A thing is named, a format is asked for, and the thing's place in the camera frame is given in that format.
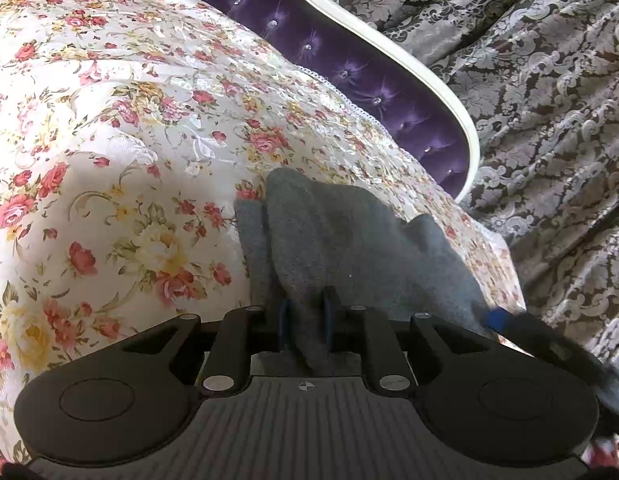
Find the grey argyle knit sweater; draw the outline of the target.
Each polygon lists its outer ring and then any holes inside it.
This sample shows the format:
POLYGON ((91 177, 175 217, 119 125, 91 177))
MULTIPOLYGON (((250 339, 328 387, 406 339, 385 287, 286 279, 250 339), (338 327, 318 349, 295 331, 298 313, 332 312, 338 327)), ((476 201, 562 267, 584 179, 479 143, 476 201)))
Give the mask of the grey argyle knit sweater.
POLYGON ((344 306, 372 307, 407 321, 429 312, 487 336, 479 283, 428 214, 399 219, 356 186, 274 170, 261 200, 236 200, 236 227, 253 304, 288 308, 279 352, 257 370, 274 376, 355 375, 359 360, 329 352, 319 299, 333 287, 344 306))

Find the purple tufted white-framed headboard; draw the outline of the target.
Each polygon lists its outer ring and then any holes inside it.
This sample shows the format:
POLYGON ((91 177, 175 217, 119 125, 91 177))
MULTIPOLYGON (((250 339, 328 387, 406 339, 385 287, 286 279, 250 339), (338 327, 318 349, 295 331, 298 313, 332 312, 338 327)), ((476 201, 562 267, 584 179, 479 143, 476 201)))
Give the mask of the purple tufted white-framed headboard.
POLYGON ((431 70, 332 0, 202 0, 329 80, 455 200, 477 175, 477 130, 431 70))

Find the floral bedspread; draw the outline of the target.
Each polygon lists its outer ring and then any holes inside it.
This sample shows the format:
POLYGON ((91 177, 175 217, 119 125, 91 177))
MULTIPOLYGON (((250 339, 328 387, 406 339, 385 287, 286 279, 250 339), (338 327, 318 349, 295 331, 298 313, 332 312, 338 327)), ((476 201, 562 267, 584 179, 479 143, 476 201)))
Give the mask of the floral bedspread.
POLYGON ((36 376, 182 312, 248 300, 233 204, 270 171, 431 214, 492 306, 503 239, 379 122, 196 0, 0 0, 0 467, 36 376))

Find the grey damask curtain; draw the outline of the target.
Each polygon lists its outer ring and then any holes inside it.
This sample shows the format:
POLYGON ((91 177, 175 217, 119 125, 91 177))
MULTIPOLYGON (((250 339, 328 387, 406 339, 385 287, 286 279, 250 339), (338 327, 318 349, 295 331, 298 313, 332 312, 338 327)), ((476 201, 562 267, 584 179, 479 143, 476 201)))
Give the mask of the grey damask curtain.
POLYGON ((619 357, 619 0, 333 0, 448 84, 482 160, 463 205, 527 307, 619 357))

